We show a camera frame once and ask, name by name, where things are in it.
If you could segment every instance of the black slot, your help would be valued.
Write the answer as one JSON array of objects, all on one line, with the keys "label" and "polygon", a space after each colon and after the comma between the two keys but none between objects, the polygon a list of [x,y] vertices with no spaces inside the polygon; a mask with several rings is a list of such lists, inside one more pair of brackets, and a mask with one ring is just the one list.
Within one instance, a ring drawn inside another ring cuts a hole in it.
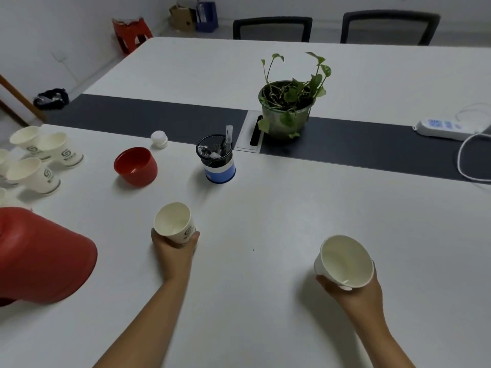
[{"label": "black slot", "polygon": [[259,144],[259,137],[261,136],[261,130],[259,130],[259,126],[257,125],[257,123],[259,123],[259,120],[261,120],[262,118],[263,118],[262,115],[260,115],[257,118],[256,126],[254,127],[254,132],[252,132],[252,137],[250,138],[250,142],[249,142],[251,146],[257,146]]}]

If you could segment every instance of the forearm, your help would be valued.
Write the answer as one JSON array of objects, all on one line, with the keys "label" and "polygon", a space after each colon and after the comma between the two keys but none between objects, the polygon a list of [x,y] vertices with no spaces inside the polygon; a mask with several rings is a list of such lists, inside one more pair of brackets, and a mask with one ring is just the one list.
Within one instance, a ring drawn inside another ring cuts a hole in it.
[{"label": "forearm", "polygon": [[159,368],[169,346],[189,277],[165,282],[94,368]]},{"label": "forearm", "polygon": [[374,368],[415,368],[385,323],[355,325]]}]

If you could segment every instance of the black mesh pen holder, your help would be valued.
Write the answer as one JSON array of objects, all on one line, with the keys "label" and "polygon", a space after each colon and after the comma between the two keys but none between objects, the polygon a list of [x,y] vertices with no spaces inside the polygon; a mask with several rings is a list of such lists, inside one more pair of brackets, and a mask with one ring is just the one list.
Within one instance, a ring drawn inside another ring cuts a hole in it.
[{"label": "black mesh pen holder", "polygon": [[230,151],[225,149],[225,136],[212,134],[204,137],[196,145],[196,154],[201,159],[205,169],[206,178],[213,183],[226,183],[235,175],[233,159],[234,143],[230,145]]}]

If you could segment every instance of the potted plant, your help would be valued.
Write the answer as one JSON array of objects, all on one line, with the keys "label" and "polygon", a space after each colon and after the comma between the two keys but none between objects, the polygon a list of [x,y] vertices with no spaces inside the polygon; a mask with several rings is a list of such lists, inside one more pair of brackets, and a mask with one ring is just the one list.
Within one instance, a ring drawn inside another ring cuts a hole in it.
[{"label": "potted plant", "polygon": [[310,109],[318,97],[326,94],[324,81],[331,75],[331,69],[323,65],[323,57],[312,52],[309,54],[317,59],[317,70],[309,81],[291,80],[269,82],[271,66],[276,58],[285,59],[282,55],[273,54],[266,73],[266,61],[263,63],[266,85],[259,92],[259,102],[263,106],[263,117],[258,122],[260,130],[277,139],[293,139],[300,136],[300,129],[307,122]]}]

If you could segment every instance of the red bowl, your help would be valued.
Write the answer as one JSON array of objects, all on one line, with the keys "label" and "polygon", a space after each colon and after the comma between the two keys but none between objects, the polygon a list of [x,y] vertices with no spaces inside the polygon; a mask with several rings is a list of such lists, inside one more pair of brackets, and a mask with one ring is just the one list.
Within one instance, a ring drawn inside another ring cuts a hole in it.
[{"label": "red bowl", "polygon": [[148,148],[133,147],[114,160],[114,170],[130,185],[144,187],[157,177],[157,163]]}]

